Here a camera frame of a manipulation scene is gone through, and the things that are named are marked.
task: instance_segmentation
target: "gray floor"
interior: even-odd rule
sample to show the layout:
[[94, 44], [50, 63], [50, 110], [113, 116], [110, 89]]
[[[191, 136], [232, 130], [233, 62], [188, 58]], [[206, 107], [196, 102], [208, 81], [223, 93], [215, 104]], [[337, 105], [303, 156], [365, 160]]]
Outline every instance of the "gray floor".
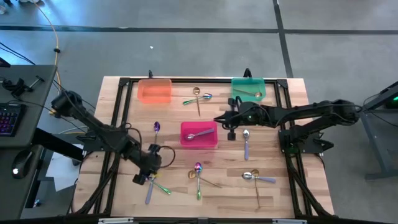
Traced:
[[[286, 29], [398, 29], [395, 0], [279, 0]], [[42, 4], [62, 26], [276, 29], [272, 0], [53, 0]], [[0, 15], [0, 26], [46, 26], [31, 4], [16, 3]], [[95, 104], [105, 75], [286, 77], [278, 34], [59, 32], [63, 86]], [[310, 102], [347, 99], [357, 104], [398, 80], [397, 35], [286, 35], [295, 78], [304, 78]], [[0, 31], [0, 41], [38, 64], [53, 63], [52, 32]], [[0, 51], [14, 64], [26, 62]], [[52, 90], [49, 101], [55, 96]], [[46, 112], [40, 127], [52, 133], [70, 128]], [[388, 124], [380, 123], [384, 128]], [[366, 182], [379, 170], [361, 122], [332, 127], [325, 139], [326, 175], [337, 215], [397, 223], [398, 178]], [[70, 189], [46, 198], [59, 209], [25, 212], [58, 215]]]

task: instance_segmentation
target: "green container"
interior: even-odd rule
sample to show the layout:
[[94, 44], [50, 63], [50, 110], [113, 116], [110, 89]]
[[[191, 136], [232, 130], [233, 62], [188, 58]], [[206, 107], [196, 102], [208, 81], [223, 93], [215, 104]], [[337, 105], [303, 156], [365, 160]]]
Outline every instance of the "green container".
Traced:
[[232, 97], [240, 96], [242, 101], [261, 101], [266, 97], [263, 78], [233, 78]]

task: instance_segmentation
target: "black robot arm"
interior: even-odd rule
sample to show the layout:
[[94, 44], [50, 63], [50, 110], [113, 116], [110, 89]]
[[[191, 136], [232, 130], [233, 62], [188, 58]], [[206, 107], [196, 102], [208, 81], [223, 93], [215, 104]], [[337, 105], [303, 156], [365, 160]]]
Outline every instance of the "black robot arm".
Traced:
[[88, 135], [94, 134], [90, 137], [96, 141], [97, 147], [94, 149], [118, 153], [137, 165], [140, 171], [134, 176], [133, 182], [142, 185], [148, 176], [160, 169], [162, 158], [158, 155], [159, 145], [151, 144], [149, 152], [142, 151], [140, 142], [128, 135], [128, 128], [103, 124], [86, 110], [79, 94], [62, 91], [51, 104], [59, 115], [73, 117], [89, 127], [91, 133]]
[[237, 111], [226, 111], [214, 120], [221, 123], [224, 129], [233, 130], [238, 126], [260, 125], [276, 128], [280, 124], [296, 119], [316, 118], [303, 126], [294, 125], [289, 129], [289, 143], [302, 141], [313, 133], [325, 128], [340, 125], [352, 125], [359, 119], [356, 105], [346, 100], [322, 101], [305, 106], [281, 108], [259, 105], [253, 102], [242, 102], [240, 97], [229, 99]]

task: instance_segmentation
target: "keyboard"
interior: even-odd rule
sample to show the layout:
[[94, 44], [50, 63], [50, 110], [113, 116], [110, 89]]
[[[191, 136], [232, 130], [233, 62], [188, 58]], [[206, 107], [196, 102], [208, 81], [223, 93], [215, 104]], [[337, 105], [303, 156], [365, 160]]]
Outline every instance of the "keyboard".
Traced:
[[14, 137], [26, 105], [0, 103], [0, 137]]

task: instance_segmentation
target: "yellow cable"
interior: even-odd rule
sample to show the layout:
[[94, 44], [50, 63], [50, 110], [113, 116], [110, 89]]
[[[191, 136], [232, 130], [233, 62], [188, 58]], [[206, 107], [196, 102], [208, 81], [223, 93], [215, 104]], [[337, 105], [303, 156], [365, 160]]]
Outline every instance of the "yellow cable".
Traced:
[[[49, 22], [49, 24], [50, 24], [52, 30], [54, 31], [55, 39], [57, 40], [57, 46], [56, 46], [55, 48], [56, 48], [56, 49], [59, 49], [60, 47], [59, 47], [59, 41], [58, 41], [58, 34], [57, 34], [57, 31], [55, 31], [55, 28], [54, 28], [54, 26], [52, 25], [50, 19], [45, 15], [45, 13], [44, 13], [44, 12], [41, 10], [41, 8], [36, 4], [36, 2], [34, 2], [34, 1], [32, 1], [32, 2], [35, 4], [35, 6], [40, 10], [40, 12], [43, 14], [43, 16], [44, 16], [44, 17], [47, 19], [47, 21]], [[58, 52], [55, 52], [55, 61], [54, 61], [54, 65], [55, 65], [55, 66], [58, 65]], [[58, 83], [59, 83], [60, 86], [61, 86], [61, 78], [60, 78], [60, 74], [58, 73], [58, 69], [57, 69], [57, 71], [55, 72], [55, 74], [57, 74], [57, 80], [58, 80]]]

